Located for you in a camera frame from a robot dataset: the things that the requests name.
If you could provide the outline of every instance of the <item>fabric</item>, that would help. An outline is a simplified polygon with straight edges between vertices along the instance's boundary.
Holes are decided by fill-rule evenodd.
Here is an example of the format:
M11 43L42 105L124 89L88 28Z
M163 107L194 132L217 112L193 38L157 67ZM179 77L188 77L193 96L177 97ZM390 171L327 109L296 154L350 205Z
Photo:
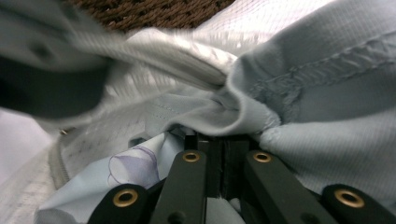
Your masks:
M254 11L257 3L247 5L251 6L248 11ZM143 64L148 69L145 71L149 71L153 76L168 76L177 85L184 83L180 84L178 89L167 89L171 90L169 93L157 91L160 97L140 107L144 109L141 123L144 124L142 129L145 130L145 138L179 127L183 127L182 130L187 127L209 135L247 133L260 141L263 149L271 151L287 163L309 189L320 192L331 183L347 184L365 191L396 213L396 183L392 176L395 173L392 164L396 160L396 107L395 98L392 97L395 93L393 32L396 11L390 6L390 0L335 2L295 22L267 42L265 35L261 34L236 35L229 31L214 32L213 35L207 33L208 37L203 37L203 34L198 32L196 35L148 30L134 36L139 38L132 36L128 41L122 38L117 40L114 36L82 34L76 39L76 46L81 50L121 60L127 67ZM228 19L225 19L226 22L223 24L229 21L232 23L230 15L224 17ZM150 38L151 34L161 38ZM220 36L230 37L232 43L221 43ZM189 68L192 74L197 71L207 71L207 74L200 76L201 82L197 85L185 71L175 72L169 70L170 64L152 62L148 54L145 54L149 50L137 48L133 51L129 48L129 45L138 46L139 41L145 43L146 40L139 40L144 38L156 40L157 50L164 48L169 55L178 57L186 45L169 45L169 40L177 39L182 43L188 43L188 49L195 52L188 54L183 59L184 62L191 62ZM216 40L216 46L208 44L211 39ZM199 43L198 49L203 50L190 48L196 43ZM213 56L230 54L240 56L231 66L229 63L223 63L227 62L222 60L223 57ZM201 67L194 66L193 63L194 59L200 57L206 60L199 62L205 67L204 70L200 70ZM167 60L168 63L175 63L177 68L180 68L174 59ZM120 80L123 78L122 75L116 77ZM211 88L214 87L214 80L220 81L216 84L219 88ZM120 91L127 87L128 85L124 85L117 90L117 86L113 86L111 92L117 94L109 93L108 96L113 98L106 98L109 99L106 103L111 105L114 103L112 100L115 100L118 105L129 105L133 108L133 99L118 98L120 95L134 96L129 94L130 91L127 91L127 94ZM124 112L127 114L127 108L128 106L112 107L106 113L116 117L120 109L125 109ZM125 122L128 116L125 115L122 120ZM105 123L104 120L103 123L96 123L99 124L96 127L106 127ZM109 126L111 131L114 131L115 126L126 127L125 125L115 122L114 126ZM92 127L94 126L88 125L82 132L85 133ZM91 130L93 133L99 133L95 129ZM132 144L141 141L143 135L139 134L142 133L131 131ZM104 140L108 142L109 148L100 150L100 156L96 159L88 156L96 155L94 150L87 149L90 154L85 154L84 158L72 156L73 160L79 161L70 165L73 160L67 159L69 150L75 153L78 152L76 148L81 149L81 152L85 151L84 148L87 147L81 147L80 144L95 142L103 136L106 136L105 128L102 133L87 139L88 142L84 143L84 137L78 138L76 129L75 135L70 135L69 145L61 147L62 159L65 164L69 164L69 168L66 169L72 178L69 183L76 183L78 176L83 175L85 169L89 169L89 164L94 164L95 160L114 156L117 154L116 151L120 150L120 147L112 145L114 139ZM124 135L120 143L126 146L129 140L131 138ZM144 158L153 161L150 155L145 155ZM116 167L120 167L118 170L122 170L122 164L125 163L117 159L115 164ZM106 177L103 178L103 186L115 183L115 180L126 180L135 176L123 171L125 170L121 172L124 174L122 178L118 175L113 176L114 181L104 172L97 176ZM71 185L64 185L54 194L54 198L60 197L60 194L67 195L67 186ZM100 197L101 193L98 191L98 194L87 197L87 201L67 201L68 204L62 209L59 205L65 201L55 200L57 203L53 203L55 201L52 198L42 205L42 210L36 217L41 218L42 223L56 218L80 222L87 218L90 213L88 210L92 209L87 205L98 202ZM86 210L79 213L76 209L79 206L85 207ZM206 217L209 224L222 222L222 218L237 217L230 204L222 200L211 202L209 207L211 210ZM6 211L6 223L10 220L19 221L18 217L9 215L10 210L3 210ZM216 211L223 212L224 216L219 217ZM23 216L29 217L30 213L26 213L25 210ZM234 221L243 223L238 218Z
M162 133L121 153L95 161L56 191L39 207L35 223L52 220L87 223L103 197L119 184L149 189L168 176L183 139Z
M91 162L127 150L131 140L149 139L144 131L143 111L141 106L123 108L61 138L59 151L67 180Z
M333 0L245 0L229 7L204 22L194 32L262 33L270 38L300 18Z
M251 133L308 188L343 183L392 205L396 13L390 4L340 1L317 10L239 58L226 86L209 97L185 89L150 101L148 134L180 124L208 135Z
M0 223L34 223L37 207L55 191L45 149L0 186Z
M31 117L0 108L0 185L54 139Z

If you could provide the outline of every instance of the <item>white mesh fabric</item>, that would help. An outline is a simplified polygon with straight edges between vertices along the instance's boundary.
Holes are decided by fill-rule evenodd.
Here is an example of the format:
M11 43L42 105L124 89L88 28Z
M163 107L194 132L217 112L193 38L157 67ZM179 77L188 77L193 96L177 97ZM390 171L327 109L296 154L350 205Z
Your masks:
M55 191L43 150L0 186L0 223L34 223L37 207Z
M256 32L273 36L334 0L236 0L195 32Z
M133 138L145 137L143 107L123 108L80 127L60 140L61 155L70 178L88 164L128 149Z

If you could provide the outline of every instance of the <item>white fabric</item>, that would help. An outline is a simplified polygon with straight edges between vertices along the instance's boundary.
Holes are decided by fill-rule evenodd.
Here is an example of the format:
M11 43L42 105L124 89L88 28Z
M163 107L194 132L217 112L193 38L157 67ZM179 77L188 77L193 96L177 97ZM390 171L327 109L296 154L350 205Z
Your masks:
M148 139L143 112L142 106L126 107L61 138L60 153L67 175L72 178L91 162L127 150L130 140Z
M34 119L0 108L0 185L54 140Z
M289 7L293 6L293 3L297 4L295 7L307 10L293 10ZM206 23L195 34L162 34L148 30L131 38L128 43L121 41L114 45L108 45L106 40L114 39L107 39L107 36L85 35L80 36L77 44L81 49L108 55L125 63L144 63L148 68L137 71L154 73L154 80L158 78L158 74L172 76L163 82L167 87L160 88L156 94L173 90L178 86L178 82L215 91L217 88L214 87L220 85L223 78L228 76L226 88L216 93L200 91L193 87L184 88L185 86L181 85L184 86L182 90L163 94L150 101L145 106L146 115L142 125L147 132L133 131L133 137L143 136L139 134L154 136L179 124L210 135L251 133L261 141L262 148L280 156L292 167L296 176L307 187L320 192L325 185L345 183L369 193L395 212L396 184L393 178L393 164L396 158L396 110L395 98L392 97L395 94L395 79L392 74L396 70L396 54L393 50L393 17L396 12L394 7L389 7L392 3L386 0L342 1L339 4L343 5L337 3L328 6L327 9L323 8L324 11L318 11L318 18L303 19L302 23L295 24L294 28L280 32L266 44L249 51L305 13L312 12L326 3L327 1L255 1L247 4L241 0L230 7L233 9L226 9L223 17L220 14L213 18L213 25ZM286 16L286 21L280 19L282 8L285 13L283 15L290 15ZM262 28L262 31L255 35L233 35L230 32L233 29L241 32L257 31L254 28L258 27ZM150 37L154 34L158 35L158 38ZM233 43L222 43L220 40L224 36L229 37ZM196 50L183 58L182 62L189 65L189 69L193 70L192 74L208 73L201 74L202 82L197 82L185 70L181 73L175 72L169 64L153 63L147 57L148 54L140 57L142 55L139 53L145 53L144 49L137 48L142 51L134 52L128 47L138 46L139 43L148 46L145 38L155 39L156 48L164 48L165 52L176 55L178 59L182 58L184 45L177 46L168 41L187 41L189 46L195 45L196 41L199 43L199 49L203 50ZM215 57L207 54L207 50L216 52L217 56L226 57ZM240 56L245 52L247 54L230 70L230 62L233 62L234 56ZM161 60L166 59L165 53L160 55ZM194 66L196 59L205 59L198 63L202 67ZM174 59L167 62L176 63L178 68L183 68L182 64ZM118 74L119 79L114 79L114 85L107 89L109 97L105 101L107 105L115 105L109 106L109 110L105 111L111 112L109 116L116 117L116 110L120 108L125 109L123 113L127 113L128 109L121 105L135 103L131 98L134 97L138 84L134 82L129 85L126 82L121 85L117 80L128 80L127 77L131 74L125 79L122 79L122 76ZM115 126L125 128L125 124L120 123L127 118L128 116L125 116L117 121L119 123L115 121L113 125L109 125L111 128L106 129L107 132L105 125L102 126L105 121L96 123L100 124L99 126L88 125L81 129L85 132L93 127L104 128L93 139L87 139L89 142L104 139L103 141L110 146L108 151L103 149L97 154L93 149L83 146L86 136L78 138L78 129L76 130L74 138L69 139L69 147L66 144L64 149L87 153L84 157L75 156L72 160L67 159L67 150L62 151L71 176L77 175L94 161L92 156L99 155L95 158L98 160L114 155L114 152L120 150L120 147L114 145L117 141L126 145L127 134L117 141L103 137L106 137L106 133L113 132ZM16 177L16 181L21 181L19 178L26 177ZM5 193L1 191L0 195L3 200ZM12 202L6 198L7 207L0 207L0 212L5 214L5 217L0 220L5 223L29 223L24 221L31 220L29 218L33 206L26 204L37 205L40 200L28 198L26 201ZM15 208L18 203L26 206L26 209L17 210L21 218L14 215L15 209L10 209Z
M148 30L138 33L136 37L130 37L128 45L123 43L121 40L124 38L119 36L100 38L79 34L78 39L75 40L80 48L88 47L87 51L111 55L123 62L133 63L134 66L120 64L113 69L111 79L106 84L104 99L93 111L73 119L56 120L56 124L63 127L89 123L119 108L136 105L164 92L183 87L180 81L205 90L218 89L219 85L223 84L221 80L225 80L223 76L229 71L234 56L240 56L260 43L264 43L282 29L332 1L237 0L193 32L165 31L175 33L166 36L154 30ZM168 45L161 45L163 42L167 42ZM180 49L190 48L189 51L184 51L184 53L188 52L186 55L190 55L186 61L190 65L184 64L183 66L193 66L194 69L184 67L182 73L180 70L172 70L186 63L184 61L186 57L183 56L183 51L178 52L178 56L174 51L170 51L174 55L168 57L169 53L165 49L171 46L178 46ZM151 52L155 52L157 60L152 60ZM199 57L203 57L204 63L199 62ZM174 66L165 68L167 64L170 64L169 60ZM154 66L146 64L147 61L155 63L152 64ZM209 72L217 66L225 70L219 71L217 75L214 75L217 72ZM194 74L185 72L189 70L194 71ZM212 74L213 77L204 77L203 80L198 78L207 74Z
M45 223L45 216L41 214L46 210L56 211L60 216L70 215L75 220L73 223L86 223L96 205L119 184L149 189L166 178L174 157L182 150L180 137L162 133L129 150L93 162L39 207L36 223Z
M43 150L0 186L0 223L34 223L37 207L55 191L49 150Z

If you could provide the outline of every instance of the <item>black plastic part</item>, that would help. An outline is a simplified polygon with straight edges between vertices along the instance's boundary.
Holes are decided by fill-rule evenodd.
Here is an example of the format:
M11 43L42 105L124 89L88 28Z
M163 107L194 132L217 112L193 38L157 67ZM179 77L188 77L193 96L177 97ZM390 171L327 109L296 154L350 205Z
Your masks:
M0 106L46 119L74 117L100 101L113 62L81 52L75 31L104 32L53 0L0 1Z
M267 215L265 215L265 212L262 211L262 207L260 206L253 189L247 183L247 181L245 181L244 191L240 203L241 216L247 224L270 223L270 220L268 219Z
M256 161L259 152L247 154L245 178L271 223L337 223L277 157L268 154L270 161Z
M37 117L73 117L100 101L108 65L80 72L49 72L0 56L0 106Z
M197 161L185 161L189 153L199 155ZM150 224L205 223L206 155L197 150L178 153L166 179Z
M165 181L166 179L163 179L162 181L158 182L157 184L148 189L148 201L145 210L139 218L139 224L149 223L149 219L151 218L155 206L157 205L158 199L160 198Z
M184 150L197 150L197 135L186 135L184 137Z
M113 203L114 196L123 189L134 189L137 192L137 200L133 204L126 207L117 207ZM112 189L105 198L96 206L88 224L141 224L144 223L141 218L143 215L147 201L148 193L145 189L137 185L124 184Z
M206 196L209 198L218 198L220 197L222 188L222 142L218 139L212 139L198 134L197 148L207 155Z
M226 200L240 198L244 182L245 155L249 149L249 139L232 136L224 140L224 163L221 197Z
M339 189L346 189L360 196L364 201L363 207L352 207L341 203L335 197ZM364 192L346 185L331 185L323 190L322 203L329 212L340 222L347 224L381 223L395 224L396 217Z

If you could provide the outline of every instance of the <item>hole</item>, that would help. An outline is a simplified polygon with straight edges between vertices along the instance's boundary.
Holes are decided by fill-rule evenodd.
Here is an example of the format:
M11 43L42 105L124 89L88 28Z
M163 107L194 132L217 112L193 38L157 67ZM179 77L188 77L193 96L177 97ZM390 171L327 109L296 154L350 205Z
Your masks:
M309 213L302 213L301 214L301 220L305 223L305 224L320 224L319 219L312 214Z
M197 156L192 155L192 154L189 154L189 155L186 156L186 158L187 158L188 160L195 160L195 159L197 158Z
M120 201L126 202L126 201L131 200L132 197L134 197L132 194L130 194L130 193L125 193L125 194L122 194L122 195L120 196Z
M346 206L354 208L362 208L364 206L363 198L350 190L338 189L334 192L334 196L340 203Z
M30 51L43 62L50 62L53 59L52 53L47 49L46 46L40 43L30 43L28 45Z
M127 207L137 201L138 194L134 189L122 189L114 195L113 203L117 207Z
M197 153L194 153L194 152L185 153L183 155L183 160L184 161L189 161L189 162L198 161L199 160L199 155Z
M345 200L356 203L358 201L357 198L353 197L350 194L342 194L341 197L343 197Z
M268 162L271 160L271 156L263 152L254 154L253 158L259 162Z
M268 160L268 157L266 155L258 155L257 158L260 160Z
M169 224L182 224L186 219L186 215L182 212L174 212L168 217Z

